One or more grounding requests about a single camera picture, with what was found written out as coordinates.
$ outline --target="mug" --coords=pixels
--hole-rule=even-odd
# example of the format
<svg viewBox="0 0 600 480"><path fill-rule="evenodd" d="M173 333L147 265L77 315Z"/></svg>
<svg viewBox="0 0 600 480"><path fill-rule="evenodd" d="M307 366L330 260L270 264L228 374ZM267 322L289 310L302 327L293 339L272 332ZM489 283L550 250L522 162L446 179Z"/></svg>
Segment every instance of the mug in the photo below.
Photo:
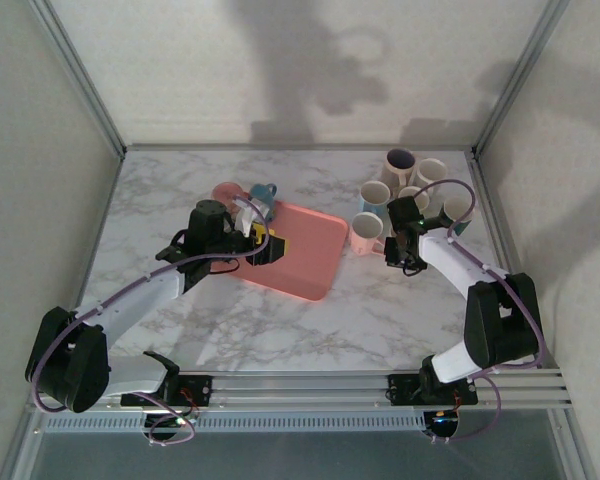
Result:
<svg viewBox="0 0 600 480"><path fill-rule="evenodd" d="M402 197L414 197L416 193L420 191L420 187L404 187L400 190L398 194L398 198ZM429 195L427 192L422 192L420 195L414 198L416 202L416 206L418 207L418 211L420 213L424 212L429 206Z"/></svg>
<svg viewBox="0 0 600 480"><path fill-rule="evenodd" d="M409 185L424 188L433 182L447 178L447 171L447 166L436 158L422 159L416 165ZM427 190L429 197L437 189L438 187L433 187Z"/></svg>
<svg viewBox="0 0 600 480"><path fill-rule="evenodd" d="M372 180L360 188L358 206L360 212L375 213L379 217L387 211L387 203L391 200L391 190L384 183Z"/></svg>
<svg viewBox="0 0 600 480"><path fill-rule="evenodd" d="M227 207L231 218L233 218L234 220L236 215L240 211L240 206L236 205L233 202L233 197L235 197L236 195L239 195L241 197L247 196L244 190L242 190L242 187L237 183L233 182L219 183L213 188L213 191L211 192L211 198L217 200L218 202L222 203L225 207Z"/></svg>
<svg viewBox="0 0 600 480"><path fill-rule="evenodd" d="M275 214L274 207L276 205L276 201L273 197L275 197L277 191L278 187L276 187L275 183L269 183L267 185L256 183L253 187L251 187L251 190L249 190L249 195L251 195L252 198L257 198L269 207L269 213L267 213L266 216L267 222L272 221Z"/></svg>
<svg viewBox="0 0 600 480"><path fill-rule="evenodd" d="M398 192L409 185L409 179L416 164L415 157L407 150L394 148L389 150L382 166L380 181L397 196Z"/></svg>
<svg viewBox="0 0 600 480"><path fill-rule="evenodd" d="M378 240L382 230L384 223L374 213L362 212L353 217L349 230L349 243L353 253L360 256L370 253L384 255L384 243ZM382 247L383 251L376 250L376 245Z"/></svg>
<svg viewBox="0 0 600 480"><path fill-rule="evenodd" d="M470 206L471 203L462 197L451 197L445 200L440 209L440 219L442 220L443 225L447 226L447 228L450 227L453 222L469 210ZM460 235L469 226L469 223L473 220L473 212L474 211L471 210L469 216L453 229L456 235Z"/></svg>

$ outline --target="teal mug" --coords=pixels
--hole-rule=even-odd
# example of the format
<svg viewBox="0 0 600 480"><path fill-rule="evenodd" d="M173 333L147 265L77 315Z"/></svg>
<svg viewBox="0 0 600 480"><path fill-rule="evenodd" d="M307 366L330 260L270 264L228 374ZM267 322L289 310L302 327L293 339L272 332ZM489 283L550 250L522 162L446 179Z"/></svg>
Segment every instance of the teal mug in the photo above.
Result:
<svg viewBox="0 0 600 480"><path fill-rule="evenodd" d="M249 190L249 195L251 195L252 198L260 200L269 207L269 213L266 215L267 222L271 222L275 215L274 207L276 201L273 197L275 197L277 191L278 187L276 187L275 183L269 183L267 185L256 183L251 187L251 190Z"/></svg>
<svg viewBox="0 0 600 480"><path fill-rule="evenodd" d="M387 204L391 200L391 190L377 180L365 182L358 195L358 211L371 212L379 217L387 213Z"/></svg>

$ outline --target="white cup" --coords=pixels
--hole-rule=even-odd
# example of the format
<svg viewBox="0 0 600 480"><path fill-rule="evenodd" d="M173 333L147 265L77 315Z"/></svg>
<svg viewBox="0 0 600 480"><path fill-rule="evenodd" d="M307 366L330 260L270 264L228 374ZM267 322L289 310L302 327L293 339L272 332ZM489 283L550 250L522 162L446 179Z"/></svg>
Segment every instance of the white cup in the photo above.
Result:
<svg viewBox="0 0 600 480"><path fill-rule="evenodd" d="M413 175L411 175L409 185L424 188L433 182L447 178L447 172L447 166L440 160L436 158L422 159L416 164L416 169ZM431 190L427 190L429 196L433 194Z"/></svg>
<svg viewBox="0 0 600 480"><path fill-rule="evenodd" d="M442 208L440 209L440 216L445 218L448 222L454 223L460 219L462 215L467 213L471 207L471 202L463 197L451 197L444 201ZM471 220L473 220L473 214L475 210L471 210L467 218L462 223L456 225L454 232L456 235L460 235L469 226Z"/></svg>
<svg viewBox="0 0 600 480"><path fill-rule="evenodd" d="M400 190L400 193L398 194L398 198L413 197L419 191L420 191L420 187L414 187L414 186L404 187L402 190ZM429 195L427 194L427 192L422 192L420 195L415 197L414 200L416 201L416 206L418 207L418 210L420 211L420 213L424 212L427 209L427 207L429 206L430 200L429 200Z"/></svg>

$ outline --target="pink mug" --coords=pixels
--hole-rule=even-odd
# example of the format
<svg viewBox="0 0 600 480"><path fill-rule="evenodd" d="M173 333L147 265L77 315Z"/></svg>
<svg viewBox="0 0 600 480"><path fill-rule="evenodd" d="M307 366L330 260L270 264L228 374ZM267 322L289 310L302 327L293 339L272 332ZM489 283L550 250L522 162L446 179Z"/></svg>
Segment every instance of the pink mug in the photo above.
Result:
<svg viewBox="0 0 600 480"><path fill-rule="evenodd" d="M378 240L383 229L382 220L374 213L363 212L353 217L349 229L349 243L353 253L356 255L369 255L370 253L384 255L384 243ZM376 250L376 246L382 247L382 251Z"/></svg>
<svg viewBox="0 0 600 480"><path fill-rule="evenodd" d="M233 197L240 195L242 197L248 197L248 194L242 190L242 187L237 183L224 182L215 186L211 192L211 198L223 203L232 218L235 218L237 213L240 211L240 207L233 203Z"/></svg>

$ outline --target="white wall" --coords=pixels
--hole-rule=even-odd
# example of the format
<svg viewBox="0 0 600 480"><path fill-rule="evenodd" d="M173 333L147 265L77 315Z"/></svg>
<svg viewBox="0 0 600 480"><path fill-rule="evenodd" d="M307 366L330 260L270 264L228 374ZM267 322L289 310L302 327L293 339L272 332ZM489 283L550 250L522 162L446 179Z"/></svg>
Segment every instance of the white wall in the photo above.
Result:
<svg viewBox="0 0 600 480"><path fill-rule="evenodd" d="M600 478L600 0L572 0L483 159Z"/></svg>
<svg viewBox="0 0 600 480"><path fill-rule="evenodd" d="M116 163L27 2L0 0L0 468L40 319L73 306Z"/></svg>
<svg viewBox="0 0 600 480"><path fill-rule="evenodd" d="M547 0L53 0L127 143L469 145Z"/></svg>

